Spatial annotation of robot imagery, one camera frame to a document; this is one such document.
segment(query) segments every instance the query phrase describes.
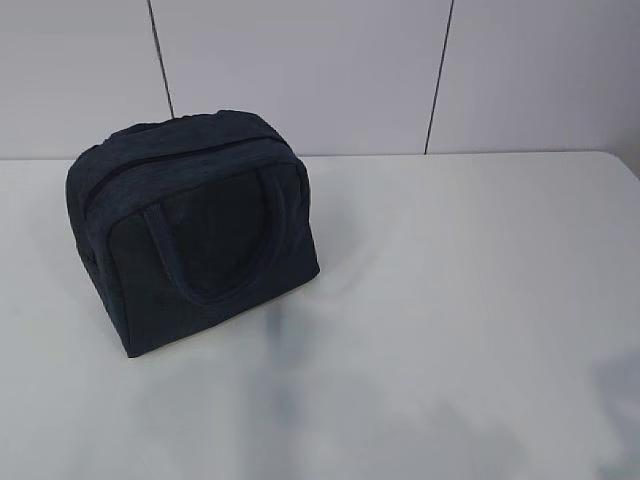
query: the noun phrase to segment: bag zipper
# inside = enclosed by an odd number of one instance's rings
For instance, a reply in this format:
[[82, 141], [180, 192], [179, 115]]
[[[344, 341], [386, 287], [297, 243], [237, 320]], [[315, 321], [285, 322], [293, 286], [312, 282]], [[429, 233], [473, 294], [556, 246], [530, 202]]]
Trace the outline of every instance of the bag zipper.
[[85, 197], [83, 208], [82, 208], [83, 217], [86, 220], [87, 213], [89, 212], [89, 208], [91, 207], [91, 204], [96, 199], [98, 194], [107, 186], [107, 184], [112, 180], [114, 180], [116, 177], [119, 177], [120, 175], [126, 173], [128, 170], [139, 167], [140, 165], [145, 165], [147, 163], [161, 162], [164, 160], [175, 160], [177, 158], [189, 157], [192, 155], [198, 155], [202, 153], [218, 152], [220, 150], [226, 150], [227, 148], [237, 147], [238, 145], [243, 145], [245, 143], [257, 142], [259, 140], [265, 140], [265, 139], [273, 140], [274, 142], [282, 143], [288, 146], [287, 142], [285, 142], [284, 140], [279, 140], [277, 138], [267, 136], [267, 135], [261, 135], [259, 137], [245, 138], [243, 140], [236, 140], [234, 142], [228, 142], [223, 145], [215, 145], [213, 147], [199, 148], [196, 150], [189, 150], [189, 151], [180, 152], [180, 153], [169, 153], [166, 155], [157, 155], [155, 157], [140, 158], [138, 160], [133, 160], [131, 162], [120, 165], [119, 167], [114, 168], [107, 175], [102, 177], [102, 179], [100, 179], [100, 181], [96, 183], [91, 190], [89, 190], [89, 193], [87, 193], [87, 196]]

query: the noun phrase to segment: lunch bag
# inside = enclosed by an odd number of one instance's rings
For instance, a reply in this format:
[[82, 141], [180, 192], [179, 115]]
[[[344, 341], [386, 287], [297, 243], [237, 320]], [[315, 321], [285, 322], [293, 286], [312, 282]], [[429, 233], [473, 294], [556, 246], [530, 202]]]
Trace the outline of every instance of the lunch bag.
[[319, 272], [307, 171], [257, 115], [114, 133], [66, 182], [82, 263], [129, 357], [223, 322]]

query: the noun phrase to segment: dark blue bag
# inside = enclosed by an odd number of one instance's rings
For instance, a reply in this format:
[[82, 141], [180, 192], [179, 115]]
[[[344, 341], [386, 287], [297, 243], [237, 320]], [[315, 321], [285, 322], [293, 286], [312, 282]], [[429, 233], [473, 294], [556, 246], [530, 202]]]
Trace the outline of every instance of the dark blue bag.
[[130, 357], [319, 272], [306, 169], [257, 115], [134, 125], [84, 152], [66, 188], [78, 252]]

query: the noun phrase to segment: white wall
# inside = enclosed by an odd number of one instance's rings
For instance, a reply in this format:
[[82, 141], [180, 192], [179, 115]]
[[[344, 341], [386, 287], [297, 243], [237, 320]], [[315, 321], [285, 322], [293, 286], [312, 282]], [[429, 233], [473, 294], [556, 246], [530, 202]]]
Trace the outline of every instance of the white wall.
[[640, 2], [457, 0], [429, 151], [574, 149], [640, 174]]
[[[153, 0], [178, 115], [302, 154], [423, 151], [450, 0]], [[5, 0], [0, 158], [169, 116], [145, 0]], [[599, 149], [640, 175], [638, 0], [457, 0], [432, 153]]]
[[422, 153], [449, 0], [154, 0], [176, 113], [259, 112], [301, 154]]
[[167, 118], [144, 1], [3, 0], [0, 158], [74, 157]]

